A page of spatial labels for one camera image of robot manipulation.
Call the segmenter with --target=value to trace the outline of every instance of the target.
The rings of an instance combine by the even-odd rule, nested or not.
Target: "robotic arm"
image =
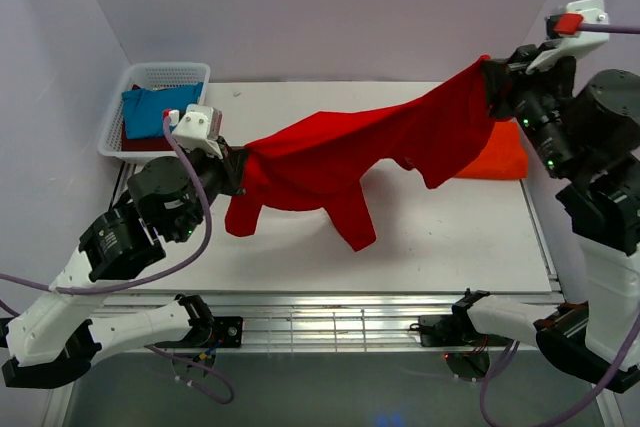
[[[177,111],[170,115],[177,124],[174,138],[188,151],[209,205],[218,194],[241,193],[246,152],[230,149],[218,135],[221,114],[192,105],[180,122]],[[199,296],[178,296],[169,305],[137,314],[91,318],[107,293],[60,293],[61,288],[99,289],[135,279],[165,257],[159,236],[185,242],[203,220],[195,187],[176,157],[152,160],[127,186],[113,208],[82,234],[50,291],[19,317],[0,319],[0,346],[11,354],[2,367],[8,387],[56,388],[120,352],[158,342],[198,347],[224,335]]]
[[[589,23],[608,23],[602,0],[567,6]],[[584,253],[589,302],[557,309],[469,292],[453,315],[424,330],[450,340],[496,334],[537,346],[556,368],[597,383],[631,330],[640,306],[640,77],[605,70],[573,97],[576,60],[606,33],[563,37],[562,13],[547,19],[549,39],[484,65],[490,115],[515,118],[552,178],[569,185],[556,198],[571,217]],[[635,340],[608,384],[624,392],[640,381]]]

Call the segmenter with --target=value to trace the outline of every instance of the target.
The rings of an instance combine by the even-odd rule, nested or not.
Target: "folded orange cloth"
[[[520,144],[515,122],[498,122],[480,155],[455,177],[517,180],[527,176],[527,154]]]

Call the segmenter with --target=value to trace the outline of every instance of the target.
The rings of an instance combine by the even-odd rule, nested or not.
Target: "blue cloth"
[[[162,137],[162,113],[167,109],[187,110],[198,103],[203,83],[165,90],[129,90],[122,93],[122,116],[128,139]]]

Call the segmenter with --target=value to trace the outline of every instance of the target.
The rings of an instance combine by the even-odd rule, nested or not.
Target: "white table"
[[[435,83],[210,84],[232,145],[267,136],[318,110],[358,111],[418,97]],[[378,240],[355,253],[323,211],[263,209],[257,234],[224,231],[229,199],[212,206],[213,240],[184,271],[144,291],[278,293],[549,292],[545,262],[520,182],[452,179],[427,190],[419,173],[381,161],[362,179]],[[145,274],[187,257],[202,239],[172,244]]]

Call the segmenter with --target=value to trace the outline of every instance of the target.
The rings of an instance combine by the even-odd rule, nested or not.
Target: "basket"
[[[105,119],[98,151],[107,157],[117,157],[132,164],[144,164],[151,159],[167,155],[169,152],[123,152],[122,149],[122,93],[131,90],[134,84],[144,89],[164,89],[193,85],[202,82],[202,93],[198,99],[199,105],[204,105],[205,95],[211,69],[206,64],[191,62],[150,62],[135,64],[124,73],[118,90],[111,101],[107,118]]]

